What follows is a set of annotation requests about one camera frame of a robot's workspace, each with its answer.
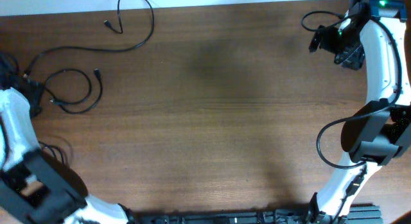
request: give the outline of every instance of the wood grain surface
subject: wood grain surface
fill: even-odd
[[[80,116],[63,113],[45,94],[43,113],[32,121],[37,136],[67,152],[90,193],[137,212],[308,203],[333,172],[317,155],[317,133],[363,106],[367,81],[365,68],[342,69],[325,51],[309,54],[313,34],[300,19],[347,6],[348,0],[326,0],[156,9],[154,35],[135,51],[58,51],[40,59],[32,80],[83,69],[94,85],[92,101],[92,71],[99,68],[104,93]],[[125,33],[117,35],[103,25],[109,19],[118,26],[115,12],[1,17],[0,47],[26,67],[50,47],[121,48],[148,33],[148,10],[123,11],[122,18]],[[333,21],[318,16],[307,24]],[[410,40],[408,31],[408,60]],[[87,85],[67,74],[50,88],[76,99]],[[333,162],[342,152],[340,132],[331,128],[322,142]],[[410,159],[408,151],[384,167],[355,203],[380,205],[387,223],[411,210]],[[0,223],[12,220],[1,211]]]

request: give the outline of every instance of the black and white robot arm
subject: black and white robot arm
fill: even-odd
[[[373,0],[354,0],[346,16],[355,10],[356,13],[362,12],[356,7],[361,3],[368,5],[367,14],[373,16],[374,12],[370,10],[370,5],[376,6]],[[345,152],[338,164],[363,164],[351,169],[335,170],[325,187],[314,194],[305,223],[342,223],[366,181],[392,158],[400,157],[410,145],[411,88],[404,53],[406,25],[403,17],[379,16],[378,19],[390,31],[394,42],[374,20],[355,20],[353,17],[352,20],[346,20],[340,29],[316,33],[311,43],[310,51],[321,45],[321,48],[336,54],[336,64],[353,69],[360,68],[366,57],[367,101],[357,115],[387,106],[389,108],[344,125],[342,147]],[[353,35],[358,36],[357,42],[351,38]],[[402,71],[399,71],[398,62],[401,63]],[[4,82],[1,77],[4,75],[0,74],[0,82]],[[129,209],[90,195],[74,171],[41,151],[31,125],[30,104],[26,98],[13,87],[2,85],[0,206],[22,223],[29,224],[137,223]],[[395,121],[408,119],[408,124],[385,124],[390,117]],[[24,193],[35,181],[41,182],[42,186],[31,193]]]

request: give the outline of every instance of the white arm segment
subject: white arm segment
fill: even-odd
[[[0,169],[8,171],[25,153],[39,148],[39,142],[31,125],[30,104],[17,90],[0,90],[0,119]]]
[[[81,221],[95,221],[100,224],[127,224],[128,218],[118,204],[104,202],[93,195],[85,198],[87,206],[78,209],[64,220],[64,224],[79,224]]]
[[[411,88],[407,74],[407,65],[404,52],[404,34],[406,25],[399,19],[381,18],[381,22],[392,32],[396,40],[402,66],[402,88],[403,91],[397,101],[397,105],[410,105]],[[369,21],[360,33],[360,40],[364,47],[365,59],[367,60],[367,80],[368,92],[367,101],[378,101],[381,98],[394,99],[396,83],[398,80],[397,63],[392,44],[387,34],[373,21]],[[344,152],[339,165],[352,166],[349,154]],[[317,194],[317,203],[320,211],[335,216],[342,204],[345,190],[348,185],[358,175],[362,167],[355,169],[336,169],[326,186]],[[377,163],[367,163],[367,174],[364,176],[360,188],[357,192],[348,197],[340,216],[347,215],[349,208],[368,179],[379,169]]]

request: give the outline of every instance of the robotic arm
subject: robotic arm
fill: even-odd
[[[366,181],[407,150],[411,143],[411,88],[404,53],[405,16],[400,1],[350,0],[339,29],[317,30],[311,52],[318,47],[330,51],[336,64],[354,70],[361,68],[366,56],[367,101],[356,114],[363,119],[345,123],[341,136],[345,152],[337,165],[344,167],[337,168],[326,186],[314,194],[307,213],[296,218],[284,218],[280,211],[271,216],[266,213],[256,216],[258,222],[347,223],[350,206]],[[10,81],[19,82],[0,71],[0,206],[27,224],[152,223],[142,221],[144,218],[138,221],[120,204],[90,195],[74,171],[42,152],[30,121],[30,90]],[[394,124],[388,125],[390,117]],[[29,191],[34,182],[41,186]],[[237,223],[237,217],[227,223]],[[161,221],[167,224],[170,219]],[[184,218],[175,219],[176,224],[180,222],[184,224]]]

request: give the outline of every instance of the brown tabletop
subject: brown tabletop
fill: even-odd
[[[348,0],[325,0],[155,9],[154,35],[135,51],[59,51],[39,60],[32,80],[82,69],[94,85],[92,101],[98,95],[92,71],[99,68],[104,93],[79,116],[65,114],[45,94],[43,112],[32,120],[37,137],[68,153],[90,193],[135,211],[308,203],[333,172],[317,155],[317,133],[363,106],[367,80],[365,67],[342,69],[330,53],[309,54],[313,34],[300,19],[312,10],[344,13],[347,6]],[[105,28],[105,19],[118,26],[115,12],[1,17],[0,46],[25,68],[50,47],[121,48],[149,31],[148,10],[122,11],[123,35]],[[307,23],[333,21],[319,16]],[[410,45],[406,53],[410,60]],[[78,99],[87,84],[63,74],[50,89]],[[334,162],[341,127],[322,141]],[[385,222],[411,210],[410,159],[408,151],[392,160],[354,202],[380,205]],[[0,212],[1,223],[11,220]]]

